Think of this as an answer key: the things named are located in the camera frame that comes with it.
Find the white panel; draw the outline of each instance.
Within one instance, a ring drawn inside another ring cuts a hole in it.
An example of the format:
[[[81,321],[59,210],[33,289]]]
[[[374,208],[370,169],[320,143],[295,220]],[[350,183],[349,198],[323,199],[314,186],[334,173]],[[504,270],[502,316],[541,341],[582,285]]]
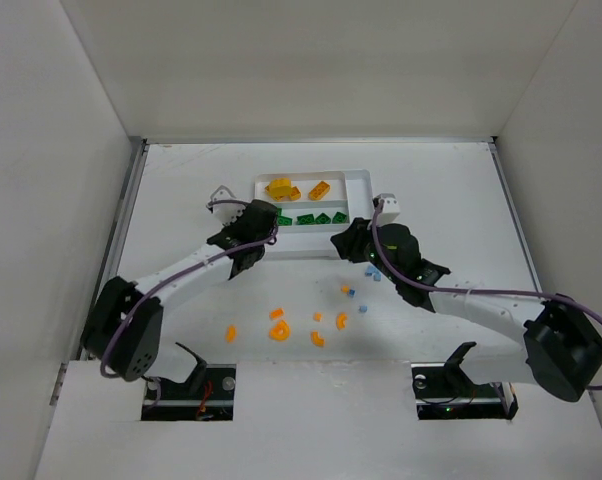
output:
[[[59,2],[0,1],[0,479],[36,465],[129,149]]]
[[[602,0],[578,2],[498,145],[545,288],[602,314]]]
[[[232,422],[135,422],[138,403],[91,367],[66,387],[99,384],[85,392],[95,408],[130,413],[93,420],[59,404],[72,423],[55,416],[37,480],[602,480],[587,397],[520,385],[512,422],[419,421],[407,363],[241,363]]]
[[[575,0],[64,0],[131,134],[490,135]]]

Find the white tray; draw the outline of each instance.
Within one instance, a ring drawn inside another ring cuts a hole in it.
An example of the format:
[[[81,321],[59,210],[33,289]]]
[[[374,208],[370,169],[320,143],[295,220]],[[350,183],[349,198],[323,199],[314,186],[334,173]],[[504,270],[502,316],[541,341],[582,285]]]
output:
[[[299,188],[301,198],[296,202],[275,202],[266,193],[265,187],[275,178],[286,177]],[[330,191],[319,201],[308,198],[308,192],[321,180],[330,184]],[[372,218],[372,182],[367,170],[343,170],[302,173],[267,173],[254,181],[254,198],[271,202],[281,208],[282,215],[293,220],[291,226],[279,228],[278,241],[266,249],[266,259],[285,258],[338,258],[330,237],[350,226],[353,218]],[[343,212],[348,222],[326,225],[297,225],[297,217],[311,213],[318,217],[325,213],[332,219],[335,213]]]

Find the black mount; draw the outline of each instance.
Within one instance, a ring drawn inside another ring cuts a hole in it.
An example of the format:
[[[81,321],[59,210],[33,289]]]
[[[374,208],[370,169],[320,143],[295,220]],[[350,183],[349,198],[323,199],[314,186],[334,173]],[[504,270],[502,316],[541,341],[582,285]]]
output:
[[[455,418],[503,418],[511,420],[519,410],[516,396],[504,409],[497,389],[507,388],[498,383],[476,385],[461,369],[465,355],[476,342],[465,342],[450,355],[444,364],[413,364],[412,390],[418,402],[419,419],[447,420]],[[450,401],[429,402],[427,398]],[[441,408],[441,405],[452,408]]]
[[[88,315],[81,334],[81,346],[97,358],[105,349],[127,314],[143,294],[133,282],[114,277],[105,284],[96,304]],[[145,374],[159,352],[159,338],[163,322],[163,307],[152,297],[139,305],[134,321],[117,341],[108,367],[127,382]]]
[[[536,320],[523,325],[526,363],[539,385],[566,402],[576,402],[602,365],[602,338],[585,314],[549,301]]]

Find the cable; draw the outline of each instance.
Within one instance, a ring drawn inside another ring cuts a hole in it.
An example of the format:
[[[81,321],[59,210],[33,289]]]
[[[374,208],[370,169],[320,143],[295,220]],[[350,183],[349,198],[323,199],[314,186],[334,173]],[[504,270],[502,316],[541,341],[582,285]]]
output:
[[[150,377],[150,381],[152,381],[157,387],[155,391],[156,396],[154,398],[154,401],[150,405],[143,408],[144,413],[156,407],[159,404],[159,400],[161,400],[161,379],[159,377]]]
[[[379,203],[374,209],[374,215],[372,216],[371,222],[371,230],[372,230],[372,240],[374,241],[374,248],[377,250],[377,254],[383,262],[383,265],[392,273],[395,277],[401,280],[404,283],[407,283],[411,287],[418,288],[419,290],[423,290],[425,292],[438,292],[438,293],[459,293],[462,295],[471,294],[471,295],[516,295],[520,297],[535,297],[535,298],[545,298],[546,300],[553,300],[555,302],[562,303],[568,307],[576,308],[577,310],[585,313],[589,317],[591,317],[594,321],[596,321],[599,325],[602,326],[602,316],[596,313],[594,310],[582,305],[578,302],[575,302],[571,298],[564,297],[562,295],[552,294],[552,293],[544,293],[544,292],[532,292],[528,290],[501,290],[501,289],[472,289],[472,290],[464,290],[463,288],[439,288],[430,285],[423,285],[421,283],[415,282],[414,280],[409,279],[401,272],[399,272],[394,266],[390,263],[390,261],[383,253],[383,248],[381,246],[381,242],[379,241],[379,232],[377,230],[377,222],[379,219],[379,215],[383,210],[383,199],[379,199]],[[589,390],[601,391],[602,385],[590,385],[588,386]]]
[[[215,202],[208,203],[208,206],[211,207],[213,205],[217,205],[220,203],[236,203],[239,205],[249,205],[249,203],[244,202],[242,200],[218,200]],[[166,278],[162,282],[159,282],[157,285],[155,285],[150,290],[148,290],[148,292],[145,295],[143,295],[139,299],[139,301],[137,303],[135,303],[134,306],[130,309],[130,311],[125,316],[123,321],[119,324],[119,327],[117,328],[117,330],[114,332],[114,335],[112,335],[112,338],[108,342],[108,345],[105,347],[105,351],[103,352],[103,356],[101,357],[101,366],[99,367],[101,375],[105,378],[118,378],[119,377],[119,375],[116,373],[109,373],[107,371],[106,367],[110,363],[110,357],[112,356],[114,347],[116,346],[117,342],[121,338],[121,335],[123,335],[123,332],[125,331],[125,329],[128,328],[128,326],[130,325],[130,322],[132,322],[132,319],[134,318],[134,314],[136,313],[137,309],[141,306],[141,304],[143,302],[145,302],[149,298],[152,298],[157,292],[161,291],[162,289],[164,289],[165,287],[170,285],[175,280],[178,280],[181,277],[189,275],[192,272],[196,272],[197,270],[202,268],[204,265],[211,264],[221,258],[228,257],[230,255],[234,255],[235,253],[242,252],[243,250],[261,247],[263,245],[274,245],[276,243],[278,232],[279,232],[279,227],[275,223],[274,228],[270,232],[270,236],[268,238],[265,238],[264,240],[258,240],[256,242],[250,242],[250,243],[246,243],[244,245],[239,245],[236,247],[229,248],[228,250],[225,250],[224,252],[218,253],[218,254],[213,255],[212,257],[208,258],[205,263],[199,262],[196,265],[185,268],[185,269],[181,270],[180,272],[177,272],[174,275],[169,276],[168,278]]]
[[[198,419],[201,412],[205,410],[205,402],[208,400],[208,398],[210,398],[210,395],[212,395],[212,380],[208,380],[208,383],[206,383],[205,387],[203,388],[203,398],[199,403],[199,409],[197,410],[197,413],[194,415],[195,419]]]

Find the white wall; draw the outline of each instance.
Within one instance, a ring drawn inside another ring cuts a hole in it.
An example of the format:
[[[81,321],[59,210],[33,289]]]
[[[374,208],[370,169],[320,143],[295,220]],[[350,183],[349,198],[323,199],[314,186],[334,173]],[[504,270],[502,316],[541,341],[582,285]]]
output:
[[[38,460],[129,153],[58,0],[0,0],[0,480]]]
[[[63,0],[130,134],[494,135],[575,0]]]
[[[498,148],[543,286],[602,314],[602,0],[579,0]]]

